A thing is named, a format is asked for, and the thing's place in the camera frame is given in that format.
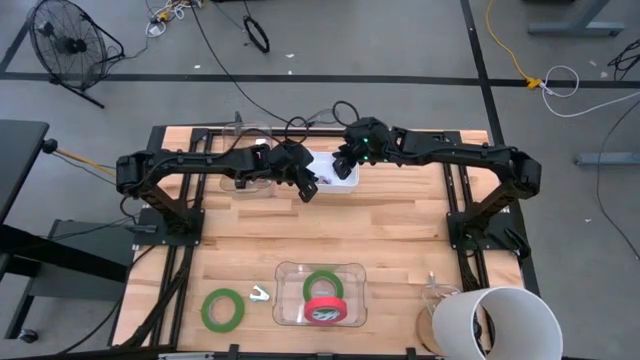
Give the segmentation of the green tape roll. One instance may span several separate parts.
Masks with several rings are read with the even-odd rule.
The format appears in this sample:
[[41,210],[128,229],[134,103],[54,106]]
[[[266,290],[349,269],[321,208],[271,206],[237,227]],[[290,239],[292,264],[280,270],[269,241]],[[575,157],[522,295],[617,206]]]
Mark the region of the green tape roll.
[[340,278],[333,272],[328,270],[317,270],[309,275],[304,282],[302,288],[303,298],[306,302],[312,299],[311,290],[313,285],[320,280],[327,280],[333,286],[335,290],[335,296],[342,299],[344,296],[344,286]]
[[[221,298],[228,298],[234,305],[231,318],[224,323],[217,321],[213,316],[215,303]],[[236,329],[245,314],[244,300],[239,293],[229,288],[219,288],[211,292],[203,301],[201,307],[201,320],[204,326],[215,333],[228,333]]]

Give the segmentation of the clear glass lamp stem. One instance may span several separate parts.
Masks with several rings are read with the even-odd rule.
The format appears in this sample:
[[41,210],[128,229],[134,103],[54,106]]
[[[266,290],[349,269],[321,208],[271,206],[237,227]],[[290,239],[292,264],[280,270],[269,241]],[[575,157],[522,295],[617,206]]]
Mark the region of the clear glass lamp stem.
[[450,284],[439,283],[433,271],[427,276],[425,287],[421,290],[421,297],[430,314],[433,314],[438,304],[445,298],[460,294],[461,290]]

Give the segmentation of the tall clear plastic bin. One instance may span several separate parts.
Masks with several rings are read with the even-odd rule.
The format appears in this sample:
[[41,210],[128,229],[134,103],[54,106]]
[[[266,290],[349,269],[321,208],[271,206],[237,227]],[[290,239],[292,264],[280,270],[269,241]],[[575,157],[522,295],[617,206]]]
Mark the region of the tall clear plastic bin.
[[[261,122],[245,123],[236,122],[226,125],[222,131],[223,150],[227,150],[235,145],[235,149],[250,147],[253,145],[269,145],[273,147],[275,141],[271,138],[272,128],[270,125]],[[266,196],[271,188],[272,182],[265,179],[247,180],[244,185],[228,177],[222,177],[219,185],[222,190],[229,192],[233,197],[240,196]]]

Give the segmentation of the round wooden lamp base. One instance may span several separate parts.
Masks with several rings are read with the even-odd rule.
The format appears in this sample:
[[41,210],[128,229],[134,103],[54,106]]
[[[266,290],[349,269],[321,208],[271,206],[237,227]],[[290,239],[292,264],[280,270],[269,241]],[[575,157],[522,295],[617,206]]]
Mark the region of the round wooden lamp base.
[[442,350],[435,340],[432,328],[432,315],[428,307],[424,307],[417,315],[415,321],[415,334],[418,342],[429,353],[442,356]]

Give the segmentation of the wide clear plastic bin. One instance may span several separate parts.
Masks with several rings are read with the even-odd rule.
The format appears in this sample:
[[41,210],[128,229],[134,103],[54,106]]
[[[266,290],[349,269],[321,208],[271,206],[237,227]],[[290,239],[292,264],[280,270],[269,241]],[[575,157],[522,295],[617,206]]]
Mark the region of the wide clear plastic bin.
[[[329,325],[316,325],[304,317],[302,288],[305,279],[317,270],[328,270],[337,275],[344,286],[344,300],[347,304],[347,316],[340,322]],[[276,290],[273,301],[273,319],[282,326],[306,327],[361,327],[368,317],[366,300],[367,275],[364,267],[358,263],[325,264],[283,262],[276,267]],[[312,298],[336,297],[333,286],[327,280],[317,281],[311,290]]]

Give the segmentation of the white plastic bin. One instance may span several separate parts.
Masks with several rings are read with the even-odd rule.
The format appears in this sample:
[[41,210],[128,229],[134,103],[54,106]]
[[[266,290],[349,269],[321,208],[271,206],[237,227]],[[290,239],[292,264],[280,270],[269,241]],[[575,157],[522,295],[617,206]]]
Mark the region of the white plastic bin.
[[330,152],[311,151],[313,161],[307,166],[308,170],[313,171],[316,176],[329,177],[332,179],[332,185],[321,185],[316,182],[318,192],[325,194],[349,194],[353,193],[359,185],[359,167],[355,166],[352,173],[345,180],[340,180],[335,174],[332,163],[334,157]]

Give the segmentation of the grey desk foot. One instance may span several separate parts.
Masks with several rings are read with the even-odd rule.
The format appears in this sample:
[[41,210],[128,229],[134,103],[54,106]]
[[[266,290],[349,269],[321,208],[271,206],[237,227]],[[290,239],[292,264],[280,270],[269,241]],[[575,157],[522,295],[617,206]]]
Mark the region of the grey desk foot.
[[616,37],[626,29],[623,22],[595,21],[610,0],[588,0],[588,5],[570,20],[530,23],[529,35],[566,37]]
[[631,166],[640,165],[640,152],[579,153],[574,158],[577,166]]

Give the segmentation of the black floor fan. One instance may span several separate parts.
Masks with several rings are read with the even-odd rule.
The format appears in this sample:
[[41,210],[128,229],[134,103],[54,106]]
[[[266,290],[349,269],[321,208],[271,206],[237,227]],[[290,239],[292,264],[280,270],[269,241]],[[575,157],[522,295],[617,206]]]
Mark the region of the black floor fan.
[[48,82],[103,108],[87,90],[125,58],[123,44],[70,0],[38,0],[27,24],[32,49]]

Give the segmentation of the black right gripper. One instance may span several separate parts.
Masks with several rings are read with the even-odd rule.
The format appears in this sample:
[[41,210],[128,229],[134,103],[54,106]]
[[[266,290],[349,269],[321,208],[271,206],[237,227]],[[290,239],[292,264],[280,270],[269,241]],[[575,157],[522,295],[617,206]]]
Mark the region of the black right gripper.
[[365,117],[349,125],[344,133],[343,155],[334,155],[332,168],[340,180],[347,179],[352,169],[364,162],[390,159],[390,129],[374,117]]

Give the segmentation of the black side table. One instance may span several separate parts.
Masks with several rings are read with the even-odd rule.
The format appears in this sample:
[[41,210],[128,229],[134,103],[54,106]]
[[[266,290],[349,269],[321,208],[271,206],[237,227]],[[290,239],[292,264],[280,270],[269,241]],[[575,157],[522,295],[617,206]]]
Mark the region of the black side table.
[[42,237],[5,223],[38,155],[52,146],[45,138],[48,129],[45,122],[0,120],[0,280],[9,272],[34,281],[41,267],[49,264],[122,282],[125,265],[89,253],[86,246],[77,248],[67,243],[105,230],[105,225]]

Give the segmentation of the pink tape roll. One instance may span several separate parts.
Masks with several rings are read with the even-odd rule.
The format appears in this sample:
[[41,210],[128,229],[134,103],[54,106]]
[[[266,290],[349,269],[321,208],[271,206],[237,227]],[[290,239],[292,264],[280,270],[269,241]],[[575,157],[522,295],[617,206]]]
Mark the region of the pink tape roll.
[[347,304],[338,297],[316,297],[304,305],[304,317],[316,325],[329,325],[342,321],[348,314]]

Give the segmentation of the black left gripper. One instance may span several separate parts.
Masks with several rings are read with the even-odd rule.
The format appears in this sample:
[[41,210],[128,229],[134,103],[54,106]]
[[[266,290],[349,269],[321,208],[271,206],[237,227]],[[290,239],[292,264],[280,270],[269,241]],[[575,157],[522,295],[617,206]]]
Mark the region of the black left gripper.
[[269,152],[271,180],[296,181],[298,196],[309,203],[318,192],[316,182],[319,178],[307,169],[313,161],[311,152],[303,145],[283,143]]

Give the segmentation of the silver bar at table edge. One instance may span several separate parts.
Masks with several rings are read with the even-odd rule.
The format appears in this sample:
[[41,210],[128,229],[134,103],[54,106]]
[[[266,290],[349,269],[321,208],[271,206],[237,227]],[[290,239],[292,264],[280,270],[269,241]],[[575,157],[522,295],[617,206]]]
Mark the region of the silver bar at table edge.
[[176,352],[159,354],[157,360],[215,360],[213,352]]

